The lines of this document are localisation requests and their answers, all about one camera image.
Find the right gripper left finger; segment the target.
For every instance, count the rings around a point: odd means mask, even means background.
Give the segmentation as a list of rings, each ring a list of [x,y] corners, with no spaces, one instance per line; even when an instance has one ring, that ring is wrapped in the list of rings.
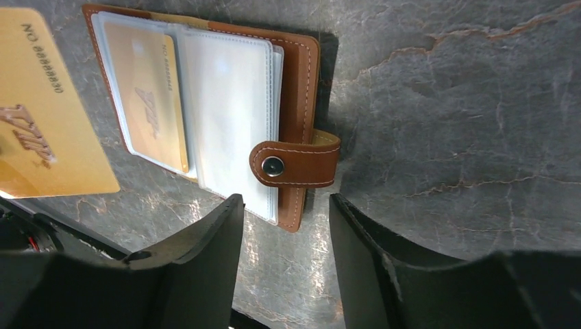
[[[233,194],[122,260],[1,251],[1,327],[228,328],[244,210]]]

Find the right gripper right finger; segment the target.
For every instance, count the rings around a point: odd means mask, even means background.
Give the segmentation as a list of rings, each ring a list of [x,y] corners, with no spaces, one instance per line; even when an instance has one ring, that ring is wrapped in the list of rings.
[[[461,260],[330,196],[330,234],[348,328],[579,328],[578,251],[498,251]]]

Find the orange credit card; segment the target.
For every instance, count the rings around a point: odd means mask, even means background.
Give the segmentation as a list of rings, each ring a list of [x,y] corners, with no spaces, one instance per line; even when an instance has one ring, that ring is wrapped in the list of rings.
[[[1,9],[1,196],[115,193],[119,183],[42,15]]]
[[[129,151],[188,173],[173,37],[158,27],[113,20],[103,23],[103,35]]]

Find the brown leather card holder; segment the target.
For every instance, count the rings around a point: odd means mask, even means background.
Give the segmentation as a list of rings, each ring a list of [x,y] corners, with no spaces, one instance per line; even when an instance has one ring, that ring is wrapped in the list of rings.
[[[171,172],[220,197],[239,193],[251,214],[298,231],[307,190],[334,182],[341,144],[314,127],[319,41],[111,5],[82,11],[128,152],[106,20],[158,27],[174,39],[190,169]]]

